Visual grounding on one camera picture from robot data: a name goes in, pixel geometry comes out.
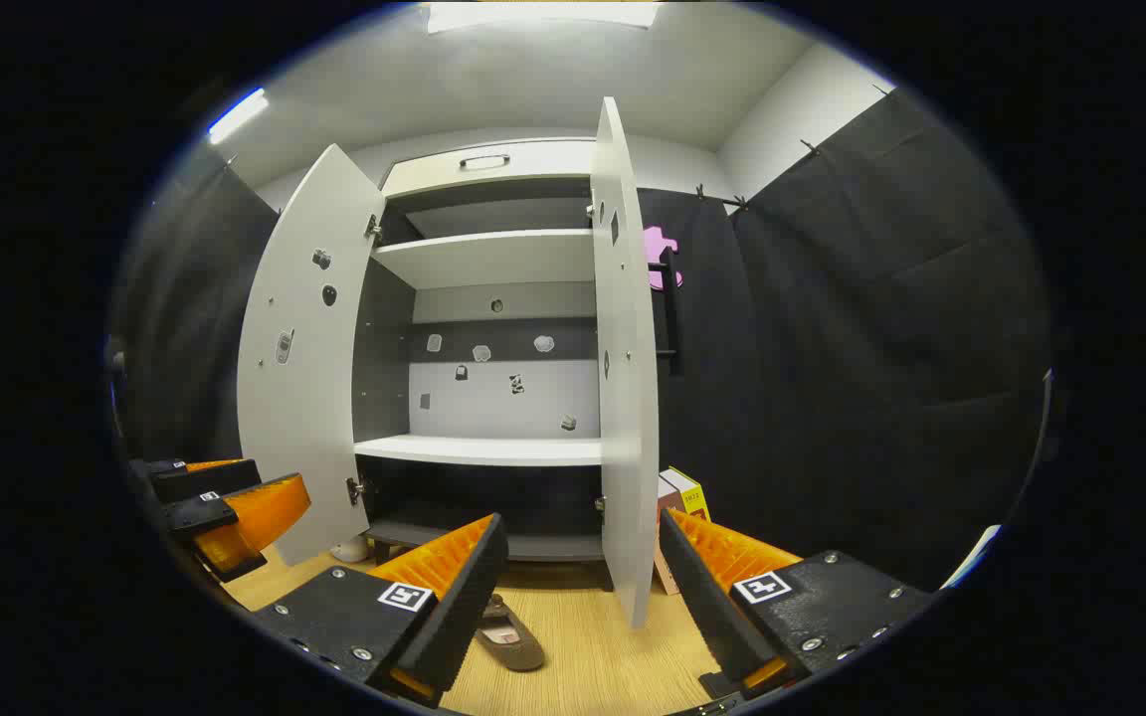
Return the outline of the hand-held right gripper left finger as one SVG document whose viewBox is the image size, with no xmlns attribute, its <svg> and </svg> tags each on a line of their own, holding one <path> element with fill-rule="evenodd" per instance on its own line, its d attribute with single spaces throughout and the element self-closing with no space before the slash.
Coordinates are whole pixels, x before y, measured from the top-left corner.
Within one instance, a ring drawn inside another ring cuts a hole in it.
<svg viewBox="0 0 1146 716">
<path fill-rule="evenodd" d="M 252 621 L 356 687 L 435 708 L 458 680 L 507 561 L 505 524 L 492 513 L 372 571 L 324 571 Z"/>
</svg>

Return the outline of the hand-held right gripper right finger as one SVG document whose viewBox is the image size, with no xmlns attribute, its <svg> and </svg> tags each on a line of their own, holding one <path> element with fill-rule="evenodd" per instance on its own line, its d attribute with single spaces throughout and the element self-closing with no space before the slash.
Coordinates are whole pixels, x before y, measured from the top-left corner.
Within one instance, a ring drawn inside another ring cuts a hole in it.
<svg viewBox="0 0 1146 716">
<path fill-rule="evenodd" d="M 681 509 L 664 509 L 659 538 L 688 614 L 741 697 L 819 678 L 933 600 L 841 550 L 802 558 Z"/>
</svg>

